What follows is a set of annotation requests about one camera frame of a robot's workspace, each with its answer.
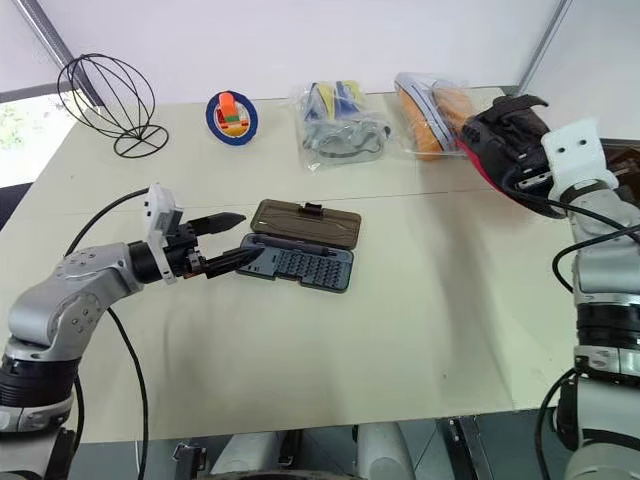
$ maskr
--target packaged item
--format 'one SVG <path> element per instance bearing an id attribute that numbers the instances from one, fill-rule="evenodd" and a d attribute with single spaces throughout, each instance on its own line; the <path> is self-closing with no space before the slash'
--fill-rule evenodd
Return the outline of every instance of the packaged item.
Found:
<path id="1" fill-rule="evenodd" d="M 319 167 L 375 160 L 391 128 L 370 111 L 357 82 L 315 82 L 293 97 L 296 134 L 305 164 Z"/>
<path id="2" fill-rule="evenodd" d="M 361 218 L 322 205 L 263 200 L 243 247 L 264 248 L 238 273 L 297 280 L 305 287 L 342 293 L 349 286 Z"/>
<path id="3" fill-rule="evenodd" d="M 404 149 L 423 160 L 458 151 L 456 136 L 473 115 L 471 100 L 459 86 L 416 73 L 399 73 L 396 92 L 405 119 Z"/>

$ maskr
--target black cable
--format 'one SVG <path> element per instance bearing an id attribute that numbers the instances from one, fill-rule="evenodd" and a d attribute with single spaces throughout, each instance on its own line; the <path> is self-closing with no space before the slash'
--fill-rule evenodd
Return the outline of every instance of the black cable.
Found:
<path id="1" fill-rule="evenodd" d="M 540 409 L 538 410 L 538 419 L 536 420 L 536 432 L 534 436 L 535 440 L 535 448 L 536 448 L 536 457 L 538 458 L 538 466 L 540 467 L 540 473 L 542 474 L 543 480 L 551 480 L 551 476 L 549 475 L 549 468 L 547 467 L 547 461 L 544 458 L 544 450 L 542 449 L 542 425 L 544 424 L 544 417 L 547 413 L 547 408 L 549 407 L 549 402 L 555 395 L 556 391 L 560 388 L 560 386 L 572 375 L 574 375 L 576 371 L 572 368 L 567 370 L 562 376 L 556 380 L 547 394 L 542 400 L 542 405 L 540 405 Z"/>
<path id="2" fill-rule="evenodd" d="M 148 191 L 149 191 L 149 188 L 143 188 L 141 190 L 136 190 L 135 192 L 128 193 L 127 195 L 123 195 L 122 197 L 118 198 L 117 200 L 114 200 L 109 205 L 107 205 L 102 210 L 100 210 L 98 213 L 96 213 L 91 218 L 91 220 L 89 220 L 87 224 L 82 228 L 82 230 L 78 232 L 76 237 L 71 242 L 71 245 L 69 245 L 69 248 L 67 248 L 67 251 L 65 252 L 64 256 L 66 257 L 69 254 L 71 254 L 76 249 L 76 247 L 78 246 L 82 238 L 91 229 L 91 227 L 93 227 L 98 222 L 98 220 L 100 220 L 103 216 L 105 216 L 109 211 L 111 211 L 118 205 L 126 202 L 127 200 L 146 194 Z M 122 327 L 120 319 L 118 319 L 115 312 L 111 308 L 109 308 L 107 311 L 113 318 L 114 322 L 116 322 L 118 331 L 120 332 L 120 335 L 122 336 L 122 339 L 124 340 L 125 345 L 127 345 L 127 350 L 129 350 L 131 359 L 133 360 L 134 366 L 136 367 L 136 373 L 138 374 L 138 382 L 140 383 L 140 395 L 142 397 L 142 414 L 143 414 L 143 419 L 142 419 L 143 444 L 142 444 L 142 460 L 140 462 L 140 473 L 138 474 L 138 479 L 141 480 L 142 478 L 144 478 L 144 471 L 146 468 L 146 459 L 147 459 L 147 450 L 149 447 L 149 434 L 148 434 L 149 418 L 148 418 L 147 390 L 144 384 L 144 377 L 142 376 L 142 370 L 140 369 L 140 362 L 138 361 L 138 357 L 135 354 L 133 347 L 131 346 L 131 342 L 129 341 L 129 338 L 127 337 L 127 334 L 124 328 Z M 82 384 L 80 383 L 80 376 L 76 377 L 76 379 L 73 382 L 73 385 L 76 390 L 76 399 L 78 402 L 78 421 L 76 424 L 76 437 L 73 443 L 73 453 L 75 455 L 75 453 L 78 450 L 78 447 L 80 447 L 82 432 L 84 431 L 84 420 L 85 420 L 84 394 L 82 391 Z"/>
<path id="3" fill-rule="evenodd" d="M 138 360 L 138 355 L 136 354 L 133 345 L 131 345 L 131 341 L 129 340 L 122 322 L 116 315 L 116 312 L 111 308 L 107 308 L 107 312 L 111 315 L 111 318 L 113 318 L 113 321 L 122 336 L 122 340 L 124 340 L 127 350 L 129 350 L 129 355 L 131 355 L 131 360 L 133 360 L 133 366 L 135 367 L 136 375 L 138 376 L 138 383 L 140 384 L 140 396 L 142 397 L 142 456 L 140 457 L 138 480 L 142 480 L 144 478 L 144 471 L 147 468 L 147 452 L 149 449 L 149 400 L 147 398 L 147 387 L 144 383 L 144 375 L 142 374 L 142 367 L 140 367 L 140 360 Z"/>
<path id="4" fill-rule="evenodd" d="M 616 230 L 622 230 L 625 228 L 624 225 L 616 222 L 615 220 L 612 220 L 611 218 L 606 217 L 604 215 L 600 215 L 599 213 L 596 213 L 592 210 L 576 207 L 574 205 L 571 205 L 565 202 L 558 202 L 557 200 L 551 200 L 546 197 L 531 195 L 529 193 L 524 193 L 519 190 L 515 190 L 514 188 L 511 188 L 511 186 L 509 186 L 509 183 L 510 183 L 510 180 L 515 175 L 516 170 L 517 170 L 517 166 L 512 167 L 502 178 L 502 185 L 501 185 L 502 190 L 504 190 L 506 193 L 508 193 L 512 197 L 519 198 L 520 200 L 524 200 L 527 202 L 537 203 L 538 205 L 548 205 L 552 207 L 562 208 L 563 210 L 579 213 L 581 215 L 584 215 L 586 217 L 591 217 L 594 220 L 598 220 L 599 222 L 609 225 L 610 227 L 615 228 Z M 633 234 L 627 234 L 627 235 L 629 235 L 629 237 L 631 237 L 636 243 L 640 244 L 640 237 Z"/>
<path id="5" fill-rule="evenodd" d="M 584 242 L 579 242 L 570 247 L 564 248 L 560 250 L 555 257 L 553 257 L 553 262 L 551 262 L 551 269 L 553 270 L 553 274 L 556 276 L 558 281 L 569 290 L 569 292 L 573 293 L 573 287 L 569 282 L 567 282 L 562 274 L 560 273 L 560 260 L 565 255 L 568 255 L 571 252 L 575 252 L 576 250 L 580 250 L 581 248 L 590 247 L 592 245 L 597 245 L 598 243 L 607 242 L 609 240 L 613 240 L 614 238 L 622 237 L 625 235 L 629 235 L 630 233 L 637 232 L 640 230 L 640 225 L 633 225 L 631 227 L 623 228 L 622 230 L 618 230 L 617 232 L 608 233 L 606 235 L 600 235 L 599 237 L 592 238 L 590 240 L 585 240 Z"/>

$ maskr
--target floor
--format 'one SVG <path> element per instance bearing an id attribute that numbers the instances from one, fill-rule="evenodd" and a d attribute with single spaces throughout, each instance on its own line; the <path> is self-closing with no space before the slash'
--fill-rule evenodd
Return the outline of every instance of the floor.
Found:
<path id="1" fill-rule="evenodd" d="M 540 478 L 533 450 L 535 412 L 483 415 L 477 417 L 477 422 L 494 480 Z M 400 428 L 407 442 L 417 480 L 455 480 L 444 441 L 434 420 L 400 422 Z M 352 474 L 356 445 L 351 430 L 349 426 L 305 430 L 301 467 Z M 545 452 L 552 478 L 562 478 L 570 452 L 550 432 L 546 433 Z M 206 446 L 208 460 L 213 462 L 228 438 L 209 437 L 192 441 Z M 175 463 L 171 460 L 171 455 L 180 440 L 185 439 L 151 442 L 146 478 L 173 480 Z M 84 444 L 74 461 L 69 480 L 134 478 L 135 465 L 132 442 Z"/>

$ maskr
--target white wall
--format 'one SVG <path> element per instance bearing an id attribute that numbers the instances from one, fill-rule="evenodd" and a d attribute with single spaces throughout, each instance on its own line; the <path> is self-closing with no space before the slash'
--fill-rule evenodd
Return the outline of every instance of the white wall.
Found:
<path id="1" fill-rule="evenodd" d="M 74 54 L 138 67 L 159 101 L 320 79 L 389 91 L 402 70 L 517 83 L 557 0 L 41 0 Z"/>
<path id="2" fill-rule="evenodd" d="M 529 90 L 552 128 L 595 116 L 600 136 L 640 140 L 640 2 L 574 1 Z"/>
<path id="3" fill-rule="evenodd" d="M 57 80 L 58 68 L 11 0 L 0 0 L 0 92 Z"/>

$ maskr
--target blue tape roll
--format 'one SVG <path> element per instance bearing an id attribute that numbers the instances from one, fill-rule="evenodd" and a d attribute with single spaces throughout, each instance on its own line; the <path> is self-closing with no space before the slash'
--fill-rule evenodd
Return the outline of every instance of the blue tape roll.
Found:
<path id="1" fill-rule="evenodd" d="M 229 137 L 222 133 L 222 131 L 216 126 L 215 122 L 215 112 L 216 107 L 220 104 L 220 94 L 228 92 L 233 95 L 233 98 L 236 102 L 240 103 L 244 108 L 247 109 L 247 113 L 249 114 L 249 129 L 247 132 L 241 137 Z M 244 95 L 233 92 L 231 90 L 226 90 L 225 92 L 216 93 L 215 96 L 209 100 L 207 104 L 207 110 L 205 113 L 207 119 L 207 125 L 209 126 L 209 130 L 218 137 L 218 140 L 228 144 L 228 145 L 244 145 L 249 140 L 253 138 L 253 136 L 258 131 L 258 112 L 256 112 L 256 107 L 249 101 L 247 97 Z"/>

